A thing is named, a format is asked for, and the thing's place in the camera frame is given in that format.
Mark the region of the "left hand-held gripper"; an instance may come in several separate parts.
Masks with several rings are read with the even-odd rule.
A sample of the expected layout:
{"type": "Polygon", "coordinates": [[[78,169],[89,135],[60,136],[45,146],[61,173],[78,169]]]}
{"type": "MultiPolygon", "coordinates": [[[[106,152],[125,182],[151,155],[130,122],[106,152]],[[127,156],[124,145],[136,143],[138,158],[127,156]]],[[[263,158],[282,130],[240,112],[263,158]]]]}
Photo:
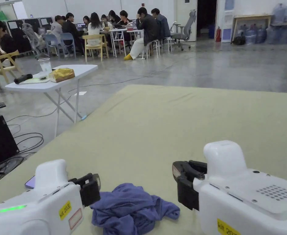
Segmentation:
{"type": "Polygon", "coordinates": [[[99,174],[68,179],[63,159],[44,162],[35,186],[0,203],[0,235],[70,235],[86,207],[100,200],[99,174]]]}

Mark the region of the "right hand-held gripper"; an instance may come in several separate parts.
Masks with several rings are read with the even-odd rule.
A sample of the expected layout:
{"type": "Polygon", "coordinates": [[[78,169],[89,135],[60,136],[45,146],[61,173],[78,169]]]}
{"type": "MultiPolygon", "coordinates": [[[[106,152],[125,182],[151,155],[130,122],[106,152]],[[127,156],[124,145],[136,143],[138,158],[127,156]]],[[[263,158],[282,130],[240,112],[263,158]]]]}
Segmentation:
{"type": "Polygon", "coordinates": [[[207,162],[175,161],[178,201],[203,235],[287,235],[287,180],[246,165],[232,141],[208,143],[207,162]]]}

